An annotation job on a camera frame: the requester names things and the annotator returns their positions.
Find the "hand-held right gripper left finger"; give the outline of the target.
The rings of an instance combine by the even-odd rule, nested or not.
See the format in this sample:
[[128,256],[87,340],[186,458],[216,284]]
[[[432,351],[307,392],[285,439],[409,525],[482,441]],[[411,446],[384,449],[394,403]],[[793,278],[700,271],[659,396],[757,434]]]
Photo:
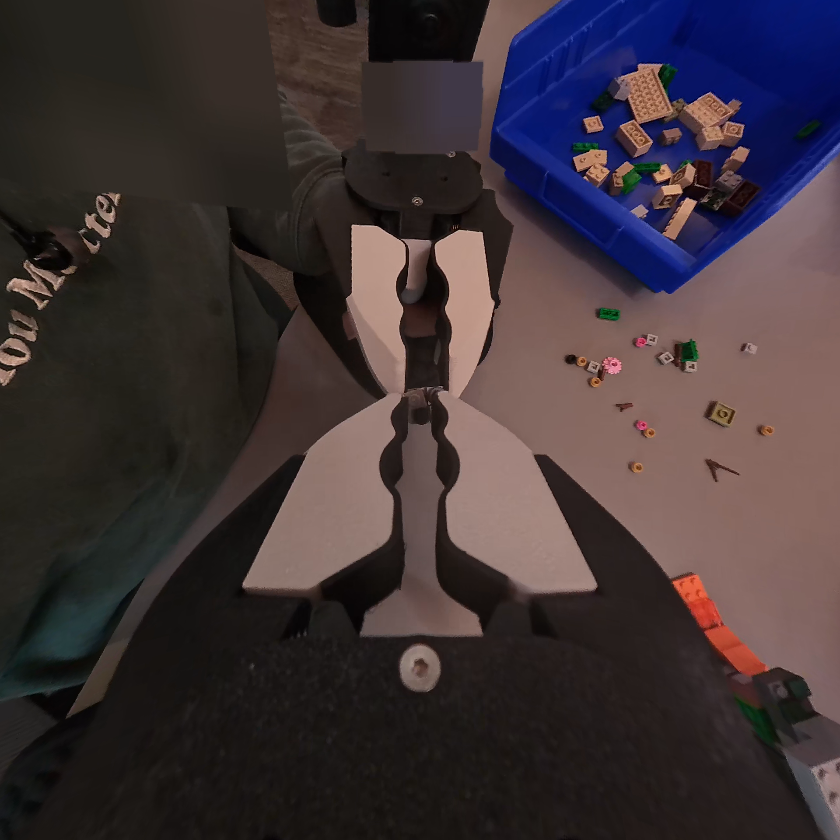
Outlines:
[[392,393],[321,436],[301,467],[243,582],[253,595],[313,595],[392,536],[395,498],[382,465],[397,443]]

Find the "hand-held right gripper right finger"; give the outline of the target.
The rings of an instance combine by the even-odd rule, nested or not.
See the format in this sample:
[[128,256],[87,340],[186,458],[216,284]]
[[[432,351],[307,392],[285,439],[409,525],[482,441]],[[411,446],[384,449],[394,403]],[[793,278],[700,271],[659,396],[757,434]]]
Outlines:
[[448,542],[522,594],[593,592],[595,577],[531,449],[450,392],[435,398]]

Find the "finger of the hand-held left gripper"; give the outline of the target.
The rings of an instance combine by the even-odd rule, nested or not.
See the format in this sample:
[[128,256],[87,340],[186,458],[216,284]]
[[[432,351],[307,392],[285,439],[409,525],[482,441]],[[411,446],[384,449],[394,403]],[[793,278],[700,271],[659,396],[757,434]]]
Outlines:
[[373,225],[351,227],[351,293],[346,299],[358,341],[378,385],[405,390],[406,348],[398,282],[406,278],[403,241]]
[[437,241],[432,256],[444,281],[445,388],[460,396],[480,362],[494,312],[484,236],[456,230]]

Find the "grey desk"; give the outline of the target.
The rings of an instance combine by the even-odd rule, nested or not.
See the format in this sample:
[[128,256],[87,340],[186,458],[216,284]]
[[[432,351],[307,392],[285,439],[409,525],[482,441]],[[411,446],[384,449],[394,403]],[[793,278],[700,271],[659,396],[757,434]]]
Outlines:
[[[412,423],[430,424],[443,482],[436,519],[436,575],[444,592],[491,629],[524,629],[566,609],[584,629],[585,609],[641,606],[650,595],[654,641],[643,642],[639,619],[620,624],[632,653],[651,654],[654,677],[667,663],[688,667],[671,681],[678,696],[711,703],[731,688],[752,687],[775,716],[785,705],[816,715],[806,683],[761,665],[747,674],[732,661],[736,646],[713,643],[723,625],[696,624],[698,613],[673,588],[645,549],[551,458],[535,455],[513,433],[460,399],[489,347],[507,259],[511,225],[461,131],[431,132],[406,153],[373,150],[360,140],[342,152],[333,204],[316,205],[318,233],[329,253],[326,278],[336,287],[329,315],[350,353],[341,353],[358,381],[380,398],[345,419],[276,473],[285,487],[274,503],[251,510],[256,496],[211,533],[158,595],[123,650],[115,687],[140,666],[150,644],[158,671],[164,654],[186,675],[185,654],[197,653],[187,630],[198,619],[198,595],[181,594],[196,572],[209,595],[203,620],[226,643],[245,631],[223,630],[222,597],[233,606],[285,606],[290,616],[337,618],[357,638],[366,614],[402,583],[405,565],[403,444]],[[245,525],[259,513],[260,524]],[[245,529],[252,546],[235,566],[223,537]]]

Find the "blue plastic bin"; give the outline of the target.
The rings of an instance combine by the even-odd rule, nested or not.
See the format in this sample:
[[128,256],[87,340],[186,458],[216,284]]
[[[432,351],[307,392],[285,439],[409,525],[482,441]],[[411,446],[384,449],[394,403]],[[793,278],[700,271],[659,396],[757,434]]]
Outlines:
[[[506,177],[652,291],[673,292],[778,213],[838,155],[838,2],[559,2],[511,42],[490,140]],[[639,62],[677,68],[687,102],[742,102],[742,172],[758,192],[738,214],[698,208],[677,240],[667,212],[638,218],[656,185],[610,196],[572,164],[583,119]]]

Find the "brick cave model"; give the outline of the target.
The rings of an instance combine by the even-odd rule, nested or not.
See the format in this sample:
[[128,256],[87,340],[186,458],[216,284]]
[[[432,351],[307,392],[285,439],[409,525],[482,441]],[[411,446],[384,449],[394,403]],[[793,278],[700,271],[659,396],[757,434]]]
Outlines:
[[712,652],[728,688],[783,782],[822,838],[839,838],[839,724],[815,709],[801,675],[769,667],[724,623],[700,577],[671,580]]

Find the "pile of loose bricks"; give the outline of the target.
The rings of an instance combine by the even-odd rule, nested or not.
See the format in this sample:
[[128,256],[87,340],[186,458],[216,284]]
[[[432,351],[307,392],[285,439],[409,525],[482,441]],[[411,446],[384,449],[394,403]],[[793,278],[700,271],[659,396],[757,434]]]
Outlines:
[[[631,118],[617,126],[614,140],[626,152],[627,161],[612,168],[607,149],[599,143],[572,145],[574,171],[595,188],[606,186],[610,196],[627,196],[649,178],[656,187],[652,197],[632,207],[631,213],[645,219],[650,211],[669,212],[663,236],[671,242],[676,242],[695,211],[739,217],[761,193],[761,187],[741,173],[750,155],[743,144],[746,125],[736,120],[742,102],[723,101],[711,91],[693,101],[672,99],[669,88],[675,75],[676,68],[670,64],[640,63],[613,78],[591,104],[592,115],[583,118],[586,134],[601,133],[608,110],[626,104]],[[655,144],[663,150],[677,145],[684,130],[698,152],[726,150],[723,162],[693,157],[671,165],[646,158]]]

